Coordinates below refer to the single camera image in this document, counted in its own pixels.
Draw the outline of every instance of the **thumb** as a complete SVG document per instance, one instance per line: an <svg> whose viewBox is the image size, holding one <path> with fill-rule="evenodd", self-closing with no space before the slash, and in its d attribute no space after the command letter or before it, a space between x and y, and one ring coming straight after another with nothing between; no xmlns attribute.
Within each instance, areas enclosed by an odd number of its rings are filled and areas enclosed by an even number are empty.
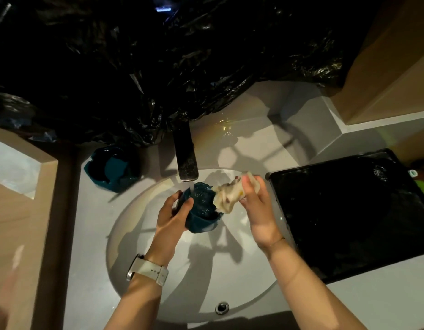
<svg viewBox="0 0 424 330"><path fill-rule="evenodd" d="M182 207L180 208L180 210L177 213L177 218L179 218L180 220L185 222L186 217L189 214L192 207L193 207L193 198L191 197L184 202L184 204L182 205Z"/></svg>
<svg viewBox="0 0 424 330"><path fill-rule="evenodd" d="M247 202L251 202L255 199L259 199L258 195L254 191L253 185L250 182L250 178L247 175L241 177L242 188L244 189Z"/></svg>

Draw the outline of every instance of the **stainless steel faucet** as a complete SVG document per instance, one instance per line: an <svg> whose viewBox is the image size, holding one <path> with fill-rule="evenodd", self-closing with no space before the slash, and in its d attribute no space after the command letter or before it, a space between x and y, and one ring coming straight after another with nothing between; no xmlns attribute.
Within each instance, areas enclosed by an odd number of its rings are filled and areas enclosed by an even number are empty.
<svg viewBox="0 0 424 330"><path fill-rule="evenodd" d="M178 174L183 182L198 179L198 166L193 150L189 122L183 122L174 131L175 154L177 156Z"/></svg>

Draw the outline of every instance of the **sink drain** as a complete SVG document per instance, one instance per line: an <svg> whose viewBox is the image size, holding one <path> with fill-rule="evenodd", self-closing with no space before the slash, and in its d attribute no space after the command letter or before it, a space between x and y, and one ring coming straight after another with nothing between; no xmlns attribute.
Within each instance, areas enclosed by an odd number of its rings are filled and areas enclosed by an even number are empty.
<svg viewBox="0 0 424 330"><path fill-rule="evenodd" d="M216 307L215 307L215 312L218 315L224 315L229 311L229 304L227 302L220 302Z"/></svg>

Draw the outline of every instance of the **black tray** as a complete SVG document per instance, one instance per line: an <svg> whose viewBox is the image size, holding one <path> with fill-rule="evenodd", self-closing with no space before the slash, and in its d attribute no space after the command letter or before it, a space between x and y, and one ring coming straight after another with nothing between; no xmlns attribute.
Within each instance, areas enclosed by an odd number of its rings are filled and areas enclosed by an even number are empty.
<svg viewBox="0 0 424 330"><path fill-rule="evenodd" d="M424 195L389 149L267 178L298 251L324 283L424 254Z"/></svg>

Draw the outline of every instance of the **white sink basin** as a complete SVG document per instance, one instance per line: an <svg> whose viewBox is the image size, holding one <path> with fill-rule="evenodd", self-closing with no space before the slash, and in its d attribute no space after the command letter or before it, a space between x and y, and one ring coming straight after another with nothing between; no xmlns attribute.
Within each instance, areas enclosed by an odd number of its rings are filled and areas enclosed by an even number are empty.
<svg viewBox="0 0 424 330"><path fill-rule="evenodd" d="M226 169L199 171L198 182L228 183L241 172ZM178 176L166 179L134 199L116 221L108 241L106 261L112 285L122 295L126 273L137 253L145 253L152 241L157 214L164 200L185 190ZM281 230L286 226L277 205ZM275 277L262 251L253 241L247 213L236 204L218 227L208 233L183 233L163 289L158 319L196 323L219 319L215 307L227 302L230 312L265 292Z"/></svg>

